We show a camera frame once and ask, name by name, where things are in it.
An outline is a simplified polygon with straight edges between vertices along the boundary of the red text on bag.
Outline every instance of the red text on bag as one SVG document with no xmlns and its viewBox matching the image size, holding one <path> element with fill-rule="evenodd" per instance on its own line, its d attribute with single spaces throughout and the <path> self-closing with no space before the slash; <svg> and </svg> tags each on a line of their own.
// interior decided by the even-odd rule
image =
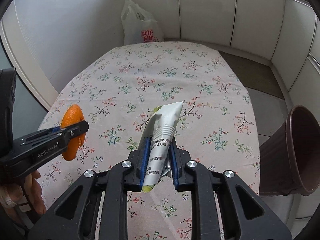
<svg viewBox="0 0 320 240">
<path fill-rule="evenodd" d="M 152 42 L 153 38 L 153 30 L 141 31 L 141 37 L 143 37 L 143 42 Z"/>
</svg>

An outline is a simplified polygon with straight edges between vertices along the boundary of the white plastic bag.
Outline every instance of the white plastic bag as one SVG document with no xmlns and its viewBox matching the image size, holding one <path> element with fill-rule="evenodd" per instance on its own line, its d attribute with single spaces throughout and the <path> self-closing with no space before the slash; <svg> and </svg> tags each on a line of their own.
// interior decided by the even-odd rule
<svg viewBox="0 0 320 240">
<path fill-rule="evenodd" d="M 153 15 L 131 0 L 125 0 L 121 21 L 124 30 L 124 45 L 164 41 L 163 32 Z"/>
</svg>

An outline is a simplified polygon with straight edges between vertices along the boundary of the floral tablecloth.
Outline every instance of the floral tablecloth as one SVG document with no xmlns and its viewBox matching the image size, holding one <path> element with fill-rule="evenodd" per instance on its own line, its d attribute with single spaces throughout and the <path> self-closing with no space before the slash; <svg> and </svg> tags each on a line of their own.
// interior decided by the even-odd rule
<svg viewBox="0 0 320 240">
<path fill-rule="evenodd" d="M 177 146 L 211 171 L 231 169 L 258 193 L 259 143 L 250 96 L 218 51 L 187 42 L 114 48 L 63 89 L 40 128 L 58 126 L 78 104 L 89 131 L 77 158 L 39 169 L 47 207 L 84 171 L 110 169 L 137 149 L 152 110 L 184 101 Z M 191 237 L 191 194 L 162 178 L 150 193 L 128 192 L 130 240 Z"/>
</svg>

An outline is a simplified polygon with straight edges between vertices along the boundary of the finger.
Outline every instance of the finger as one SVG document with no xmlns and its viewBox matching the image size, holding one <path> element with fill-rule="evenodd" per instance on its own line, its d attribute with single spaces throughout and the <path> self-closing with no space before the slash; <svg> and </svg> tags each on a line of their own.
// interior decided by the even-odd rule
<svg viewBox="0 0 320 240">
<path fill-rule="evenodd" d="M 39 179 L 41 177 L 40 172 L 37 170 L 33 171 L 31 174 L 33 179 Z"/>
<path fill-rule="evenodd" d="M 26 195 L 29 198 L 29 201 L 31 202 L 31 204 L 33 204 L 34 200 L 33 200 L 33 195 L 31 193 L 31 187 L 32 187 L 32 175 L 29 174 L 28 176 L 25 177 L 25 180 L 24 180 L 24 190 L 26 192 Z"/>
<path fill-rule="evenodd" d="M 41 214 L 41 215 L 44 214 L 46 212 L 46 207 L 41 197 L 42 188 L 38 183 L 38 181 L 36 181 L 35 179 L 32 180 L 31 193 L 34 198 L 33 208 L 38 214 Z"/>
</svg>

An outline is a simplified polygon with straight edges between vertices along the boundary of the brown flower pot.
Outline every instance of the brown flower pot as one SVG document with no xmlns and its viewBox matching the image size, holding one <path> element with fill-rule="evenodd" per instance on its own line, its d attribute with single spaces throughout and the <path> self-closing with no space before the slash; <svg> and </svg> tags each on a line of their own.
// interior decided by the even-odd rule
<svg viewBox="0 0 320 240">
<path fill-rule="evenodd" d="M 320 183 L 320 127 L 304 106 L 260 146 L 259 195 L 308 196 Z"/>
</svg>

